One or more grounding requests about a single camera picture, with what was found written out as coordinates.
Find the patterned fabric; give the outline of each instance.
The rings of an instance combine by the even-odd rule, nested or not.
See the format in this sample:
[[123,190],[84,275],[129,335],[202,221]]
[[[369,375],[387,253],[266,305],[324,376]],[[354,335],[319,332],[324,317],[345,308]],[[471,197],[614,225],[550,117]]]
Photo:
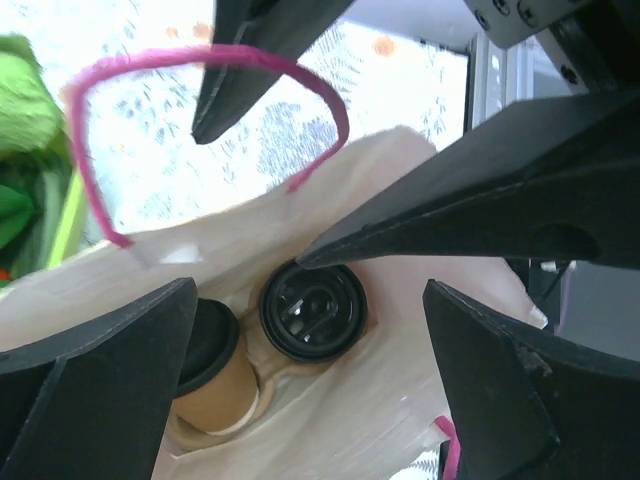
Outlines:
[[[2,26],[3,33],[32,40],[45,82],[62,106],[73,74],[100,57],[208,42],[213,3],[2,0]],[[400,124],[421,132],[438,149],[462,135],[466,57],[340,21],[300,62],[342,94],[351,140]],[[335,139],[320,99],[283,78],[217,142],[197,146],[190,126],[201,79],[202,65],[137,72],[100,85],[91,95],[93,166],[119,231],[253,198]],[[88,243],[100,239],[92,219],[85,236]],[[429,455],[437,465],[435,454]],[[420,478],[435,478],[434,469]]]

